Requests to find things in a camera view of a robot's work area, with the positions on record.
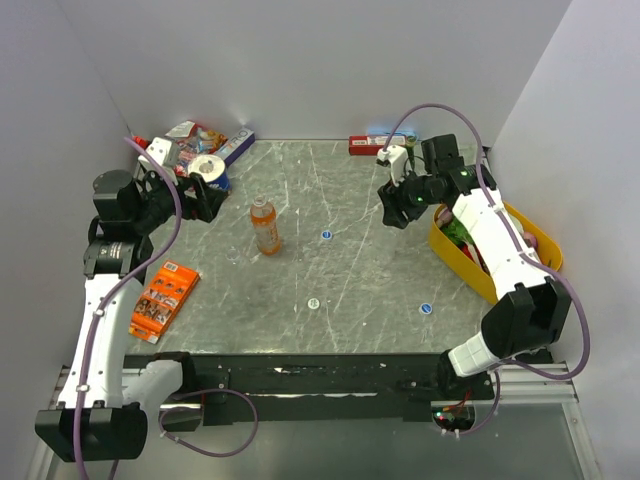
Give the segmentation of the clear plastic bottle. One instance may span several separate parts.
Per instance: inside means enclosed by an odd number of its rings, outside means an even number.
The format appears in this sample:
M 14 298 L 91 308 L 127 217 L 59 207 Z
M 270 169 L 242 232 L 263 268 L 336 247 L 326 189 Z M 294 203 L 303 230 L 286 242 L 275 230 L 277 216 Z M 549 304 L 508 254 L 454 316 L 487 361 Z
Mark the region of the clear plastic bottle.
M 242 255 L 239 249 L 231 247 L 226 253 L 226 258 L 231 263 L 237 264 L 241 261 Z

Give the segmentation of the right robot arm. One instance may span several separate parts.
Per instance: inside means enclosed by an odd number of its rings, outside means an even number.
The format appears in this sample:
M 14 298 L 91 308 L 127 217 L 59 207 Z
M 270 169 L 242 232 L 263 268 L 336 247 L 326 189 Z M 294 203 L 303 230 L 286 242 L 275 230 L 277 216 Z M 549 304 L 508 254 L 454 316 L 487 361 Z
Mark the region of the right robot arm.
M 571 297 L 516 230 L 486 167 L 465 165 L 454 135 L 425 140 L 422 149 L 423 175 L 412 170 L 405 147 L 378 151 L 377 163 L 390 170 L 378 190 L 384 225 L 404 229 L 428 206 L 445 205 L 478 248 L 497 298 L 479 332 L 439 358 L 438 389 L 456 399 L 500 361 L 555 343 Z

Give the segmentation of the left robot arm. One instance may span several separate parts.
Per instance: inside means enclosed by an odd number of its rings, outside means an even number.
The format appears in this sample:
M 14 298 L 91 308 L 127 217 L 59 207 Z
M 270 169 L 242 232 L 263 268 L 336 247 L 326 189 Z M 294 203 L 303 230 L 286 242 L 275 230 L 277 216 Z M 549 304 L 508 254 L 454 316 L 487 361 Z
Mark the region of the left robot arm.
M 126 341 L 148 266 L 158 258 L 151 233 L 171 217 L 210 223 L 228 194 L 192 174 L 137 180 L 112 170 L 93 182 L 97 214 L 83 256 L 85 307 L 76 352 L 54 406 L 36 415 L 35 432 L 64 462 L 140 456 L 164 401 L 191 399 L 198 377 L 190 354 L 154 356 L 123 382 Z

